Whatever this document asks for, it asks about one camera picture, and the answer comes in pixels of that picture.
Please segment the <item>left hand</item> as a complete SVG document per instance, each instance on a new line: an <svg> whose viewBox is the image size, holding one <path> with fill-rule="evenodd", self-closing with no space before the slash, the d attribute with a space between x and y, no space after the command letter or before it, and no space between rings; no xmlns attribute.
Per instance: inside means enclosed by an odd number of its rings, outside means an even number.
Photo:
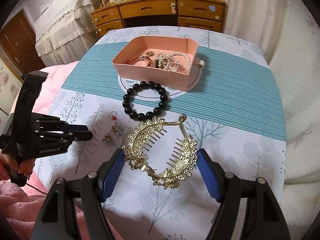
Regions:
<svg viewBox="0 0 320 240"><path fill-rule="evenodd" d="M25 160L18 165L12 156L1 153L1 180L8 180L10 178L9 168L16 170L24 176L31 176L34 166L35 159Z"/></svg>

